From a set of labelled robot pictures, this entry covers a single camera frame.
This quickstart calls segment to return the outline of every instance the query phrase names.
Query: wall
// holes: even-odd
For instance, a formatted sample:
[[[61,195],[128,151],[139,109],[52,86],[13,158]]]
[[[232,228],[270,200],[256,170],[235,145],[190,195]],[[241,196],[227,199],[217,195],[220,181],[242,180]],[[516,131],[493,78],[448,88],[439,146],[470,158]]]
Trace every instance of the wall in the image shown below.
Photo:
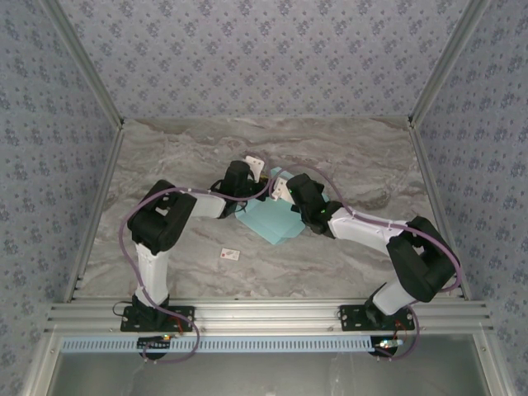
[[[35,0],[0,2],[0,394],[64,294],[113,129]]]
[[[406,115],[467,0],[61,0],[121,115]]]
[[[528,394],[528,4],[493,2],[420,126],[465,271]]]

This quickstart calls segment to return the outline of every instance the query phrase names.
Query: black mounting plate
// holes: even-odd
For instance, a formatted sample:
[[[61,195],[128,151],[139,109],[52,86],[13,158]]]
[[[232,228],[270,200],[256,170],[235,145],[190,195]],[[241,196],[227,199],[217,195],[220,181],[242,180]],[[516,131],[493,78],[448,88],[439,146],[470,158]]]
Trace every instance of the black mounting plate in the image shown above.
[[[413,315],[407,308],[401,308],[382,327],[375,326],[366,317],[364,305],[342,305],[339,307],[338,315],[341,320],[341,329],[343,332],[401,331],[402,328],[397,327],[396,321],[399,321],[407,330],[414,330]]]
[[[189,318],[192,322],[195,321],[195,307],[191,306],[168,306],[169,311],[181,314]],[[128,306],[123,311],[123,318],[121,319],[121,331],[122,332],[192,332],[192,327],[189,323],[184,320],[180,320],[179,323],[173,316],[167,317],[161,327],[153,328],[152,323],[145,319],[139,311],[133,306]]]

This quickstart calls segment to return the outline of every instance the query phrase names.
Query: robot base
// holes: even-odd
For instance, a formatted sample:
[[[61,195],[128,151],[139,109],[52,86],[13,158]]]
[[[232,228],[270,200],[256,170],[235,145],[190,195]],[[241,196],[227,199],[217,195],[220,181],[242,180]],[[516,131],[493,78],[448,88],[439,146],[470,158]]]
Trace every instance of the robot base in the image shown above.
[[[381,324],[374,324],[367,318],[367,308],[364,305],[342,305],[339,307],[338,316],[341,320],[341,329],[343,332],[368,332],[374,330],[383,330],[395,332],[402,330],[396,323],[400,322],[407,330],[414,330],[414,320],[411,311],[407,308],[401,308],[394,315],[386,317]]]
[[[133,303],[123,311],[123,318],[121,319],[122,332],[192,332],[191,325],[173,316],[161,313],[152,307],[142,304],[135,296]],[[160,304],[165,309],[176,314],[181,314],[194,322],[195,307],[168,305],[168,298]]]

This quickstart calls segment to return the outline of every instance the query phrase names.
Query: small white card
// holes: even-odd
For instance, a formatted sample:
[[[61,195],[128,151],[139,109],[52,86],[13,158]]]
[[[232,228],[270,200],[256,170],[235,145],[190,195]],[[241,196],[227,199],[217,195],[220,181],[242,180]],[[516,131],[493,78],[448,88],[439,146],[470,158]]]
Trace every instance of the small white card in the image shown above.
[[[239,250],[233,250],[233,249],[226,249],[223,248],[222,252],[220,253],[221,258],[227,258],[228,260],[235,260],[238,261],[238,257],[240,256]]]

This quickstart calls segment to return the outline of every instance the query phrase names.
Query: aluminum frame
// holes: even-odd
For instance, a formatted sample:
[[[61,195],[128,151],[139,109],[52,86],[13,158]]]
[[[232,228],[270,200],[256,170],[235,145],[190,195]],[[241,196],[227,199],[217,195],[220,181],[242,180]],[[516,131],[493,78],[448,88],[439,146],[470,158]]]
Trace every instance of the aluminum frame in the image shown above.
[[[92,252],[93,242],[96,238],[97,227],[99,226],[99,220],[101,219],[102,207],[105,203],[106,194],[110,188],[110,183],[114,175],[114,169],[116,168],[117,158],[121,145],[123,143],[124,133],[123,128],[119,126],[115,132],[114,139],[112,141],[110,153],[106,159],[105,169],[102,174],[99,187],[97,188],[97,194],[95,203],[92,207],[92,212],[88,218],[87,228],[82,236],[81,246],[75,257],[73,264],[72,273],[70,274],[68,286],[64,294],[63,302],[68,303],[72,300],[73,293],[77,287],[77,282],[84,274],[90,253]]]
[[[40,5],[48,14],[55,30],[59,33],[60,38],[68,48],[79,71],[82,73],[88,86],[92,89],[97,101],[101,105],[101,109],[106,115],[106,118],[112,123],[114,127],[121,126],[121,117],[116,105],[112,101],[110,93],[106,90],[105,84],[96,71],[87,51],[81,44],[77,37],[75,29],[69,21],[66,12],[59,4],[58,0],[40,0]]]
[[[435,68],[427,79],[426,86],[422,89],[422,93],[411,111],[410,117],[413,126],[418,127],[422,123],[427,110],[435,101],[436,95],[448,78],[451,69],[490,2],[491,0],[469,0],[438,62],[436,62]]]
[[[431,203],[432,213],[435,216],[436,227],[440,235],[447,241],[451,249],[457,257],[460,257],[458,248],[456,247],[455,238],[451,232],[449,222],[447,220],[446,211],[441,202],[440,193],[436,186],[435,177],[432,173],[431,165],[427,160],[427,152],[422,142],[422,136],[419,131],[413,125],[409,125],[409,134],[411,135],[412,146],[416,153],[418,166],[422,172],[423,181],[426,185],[427,195],[429,196],[429,202]],[[468,280],[465,277],[464,271],[460,277],[460,288],[462,294],[466,299],[471,299],[471,290],[469,288]]]
[[[111,308],[120,299],[75,299],[69,304],[54,304],[45,324],[27,377],[24,396],[46,395],[51,385],[60,347],[71,336],[123,337],[120,318]],[[196,307],[196,324],[202,334],[232,336],[319,336],[335,337],[342,332],[338,307],[362,304],[362,299],[172,299],[172,304]],[[123,306],[116,307],[117,313]],[[429,304],[416,304],[420,329],[428,335],[473,335],[478,356],[491,395],[513,396],[515,391],[483,301],[439,297]],[[357,335],[380,335],[386,332],[354,332]]]

